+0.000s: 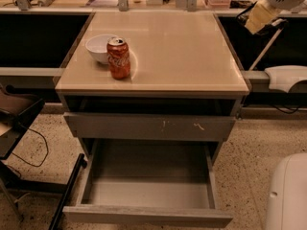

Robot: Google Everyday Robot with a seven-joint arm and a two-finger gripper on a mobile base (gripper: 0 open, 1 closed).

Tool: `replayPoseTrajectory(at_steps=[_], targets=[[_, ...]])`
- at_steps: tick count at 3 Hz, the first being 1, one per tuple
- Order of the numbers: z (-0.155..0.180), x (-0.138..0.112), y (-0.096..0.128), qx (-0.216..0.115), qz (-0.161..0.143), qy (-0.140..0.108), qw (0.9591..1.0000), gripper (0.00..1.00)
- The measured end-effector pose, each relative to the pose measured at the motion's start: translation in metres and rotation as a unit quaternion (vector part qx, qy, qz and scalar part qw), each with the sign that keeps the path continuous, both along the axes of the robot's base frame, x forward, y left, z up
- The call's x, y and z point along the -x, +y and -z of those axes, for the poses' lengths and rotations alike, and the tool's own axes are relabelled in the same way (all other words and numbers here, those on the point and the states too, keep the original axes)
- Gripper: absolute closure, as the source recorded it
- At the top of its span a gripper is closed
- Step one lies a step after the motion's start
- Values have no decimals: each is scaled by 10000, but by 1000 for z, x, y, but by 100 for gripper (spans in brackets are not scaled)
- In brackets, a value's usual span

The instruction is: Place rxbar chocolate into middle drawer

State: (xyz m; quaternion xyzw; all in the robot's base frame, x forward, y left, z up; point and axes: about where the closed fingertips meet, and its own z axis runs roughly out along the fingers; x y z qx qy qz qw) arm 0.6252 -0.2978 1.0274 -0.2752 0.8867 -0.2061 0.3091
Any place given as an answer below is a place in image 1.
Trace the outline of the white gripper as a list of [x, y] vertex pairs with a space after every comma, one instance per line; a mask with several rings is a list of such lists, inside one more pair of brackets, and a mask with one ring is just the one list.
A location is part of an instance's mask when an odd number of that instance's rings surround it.
[[245, 27], [254, 35], [270, 24], [281, 10], [299, 8], [305, 0], [259, 0], [251, 9]]

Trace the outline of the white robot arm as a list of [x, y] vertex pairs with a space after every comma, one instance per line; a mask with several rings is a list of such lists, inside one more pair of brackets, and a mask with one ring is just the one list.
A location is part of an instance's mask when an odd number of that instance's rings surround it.
[[[259, 0], [245, 27], [257, 34], [283, 10], [299, 7], [305, 0]], [[265, 230], [307, 230], [307, 153], [282, 159], [271, 179]]]

